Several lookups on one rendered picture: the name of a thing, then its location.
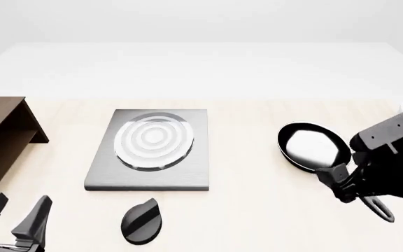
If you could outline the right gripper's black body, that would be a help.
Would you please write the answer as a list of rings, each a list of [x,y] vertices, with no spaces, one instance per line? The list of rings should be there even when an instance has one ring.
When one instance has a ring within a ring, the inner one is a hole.
[[[355,152],[353,161],[357,165],[351,174],[351,192],[357,196],[376,196],[376,191],[371,184],[370,168],[376,165],[376,157],[364,152]]]

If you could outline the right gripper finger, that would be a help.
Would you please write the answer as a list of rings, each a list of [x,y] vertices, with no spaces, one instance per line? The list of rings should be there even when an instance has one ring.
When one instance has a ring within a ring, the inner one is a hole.
[[[333,186],[342,182],[349,177],[349,173],[345,163],[341,163],[334,167],[319,168],[316,170],[318,180],[326,186]]]
[[[360,184],[352,181],[342,181],[330,184],[334,196],[343,203],[351,203],[360,197]]]

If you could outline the black frying pan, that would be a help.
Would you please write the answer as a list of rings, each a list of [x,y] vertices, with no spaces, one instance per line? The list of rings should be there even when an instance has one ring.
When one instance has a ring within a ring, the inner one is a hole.
[[[353,154],[345,141],[332,130],[311,122],[295,121],[282,126],[278,132],[278,147],[283,157],[305,172],[316,174],[319,168],[334,167],[353,161]],[[369,153],[376,164],[387,163],[392,156]]]

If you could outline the flat grey stove plate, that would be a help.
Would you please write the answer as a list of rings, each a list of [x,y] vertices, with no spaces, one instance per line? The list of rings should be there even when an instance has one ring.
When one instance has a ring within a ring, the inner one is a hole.
[[[117,109],[86,190],[209,190],[205,109]]]

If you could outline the round black stove knob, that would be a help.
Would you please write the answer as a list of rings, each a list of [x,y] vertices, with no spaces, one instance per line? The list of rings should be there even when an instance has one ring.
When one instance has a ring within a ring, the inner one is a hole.
[[[133,245],[150,243],[161,229],[162,216],[154,198],[129,209],[120,224],[122,236]]]

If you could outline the dark brown wooden cabinet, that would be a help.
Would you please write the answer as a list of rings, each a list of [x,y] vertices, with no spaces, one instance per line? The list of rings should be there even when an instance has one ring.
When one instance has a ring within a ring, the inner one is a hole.
[[[0,181],[28,144],[48,142],[24,97],[0,97]]]

